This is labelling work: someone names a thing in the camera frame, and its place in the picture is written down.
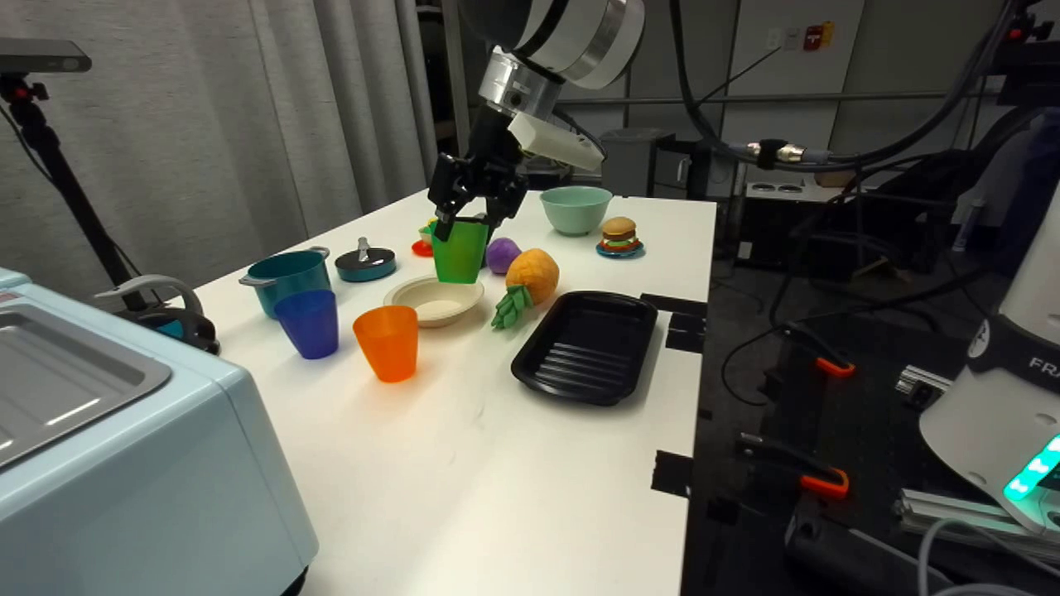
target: teal cup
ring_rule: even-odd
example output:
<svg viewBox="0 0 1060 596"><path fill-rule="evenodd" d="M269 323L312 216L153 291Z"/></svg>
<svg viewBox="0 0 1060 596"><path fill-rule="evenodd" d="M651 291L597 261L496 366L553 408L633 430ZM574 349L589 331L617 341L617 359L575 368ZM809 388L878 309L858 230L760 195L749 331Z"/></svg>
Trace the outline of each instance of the teal cup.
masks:
<svg viewBox="0 0 1060 596"><path fill-rule="evenodd" d="M328 248L284 252L256 261L241 285L259 291L263 313L274 317L274 304L289 295L332 291Z"/></svg>
<svg viewBox="0 0 1060 596"><path fill-rule="evenodd" d="M541 195L542 216L555 234L592 234L604 221L608 190L598 186L555 186Z"/></svg>

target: white appliance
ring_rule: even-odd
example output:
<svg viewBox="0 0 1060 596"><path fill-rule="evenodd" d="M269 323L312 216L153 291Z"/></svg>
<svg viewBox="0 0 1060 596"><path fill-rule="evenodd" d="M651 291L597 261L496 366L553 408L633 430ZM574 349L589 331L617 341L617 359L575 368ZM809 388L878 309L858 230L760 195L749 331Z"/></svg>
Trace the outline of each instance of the white appliance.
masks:
<svg viewBox="0 0 1060 596"><path fill-rule="evenodd" d="M0 267L4 596L278 596L312 558L247 372Z"/></svg>

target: white bowl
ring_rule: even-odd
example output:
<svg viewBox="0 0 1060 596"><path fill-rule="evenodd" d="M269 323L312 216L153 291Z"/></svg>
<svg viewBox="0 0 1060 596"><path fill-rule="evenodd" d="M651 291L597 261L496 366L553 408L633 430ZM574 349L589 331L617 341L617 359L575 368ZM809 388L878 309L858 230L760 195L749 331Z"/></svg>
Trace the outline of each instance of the white bowl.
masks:
<svg viewBox="0 0 1060 596"><path fill-rule="evenodd" d="M469 313L480 297L480 285L442 285L436 280L413 280L388 295L392 304L410 304L421 325L455 323L465 313Z"/></svg>

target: blue cup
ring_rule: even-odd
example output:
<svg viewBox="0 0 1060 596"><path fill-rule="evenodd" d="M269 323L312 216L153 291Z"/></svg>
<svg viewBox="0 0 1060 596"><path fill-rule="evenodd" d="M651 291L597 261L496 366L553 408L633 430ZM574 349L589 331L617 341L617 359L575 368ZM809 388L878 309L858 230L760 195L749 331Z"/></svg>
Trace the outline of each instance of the blue cup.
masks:
<svg viewBox="0 0 1060 596"><path fill-rule="evenodd" d="M335 291L300 291L274 304L274 317L305 361L337 352Z"/></svg>
<svg viewBox="0 0 1060 596"><path fill-rule="evenodd" d="M274 317L274 304L300 291L332 291L328 280L328 248L284 252L264 261L256 261L241 285L259 291L263 313Z"/></svg>

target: white table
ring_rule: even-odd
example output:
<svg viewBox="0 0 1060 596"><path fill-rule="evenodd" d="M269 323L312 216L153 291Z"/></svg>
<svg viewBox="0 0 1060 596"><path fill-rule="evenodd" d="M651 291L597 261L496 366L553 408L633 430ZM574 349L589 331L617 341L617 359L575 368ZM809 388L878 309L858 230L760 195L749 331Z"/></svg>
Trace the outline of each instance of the white table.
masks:
<svg viewBox="0 0 1060 596"><path fill-rule="evenodd" d="M693 454L703 359L664 349L658 313L640 391L619 408L570 408L530 393L511 361L536 329L489 331L505 282L485 272L485 304L421 331L407 383L377 383L348 325L401 282L434 275L410 254L432 203L410 195L305 246L350 252L357 234L397 252L397 275L342 285L342 349L300 361L233 272L200 288L223 359L247 368L295 470L321 552L308 596L348 593L678 593L687 510L648 491L656 451ZM613 199L647 259L608 261L592 239L550 231L530 193L496 234L545 248L561 291L598 288L706 302L715 210Z"/></svg>

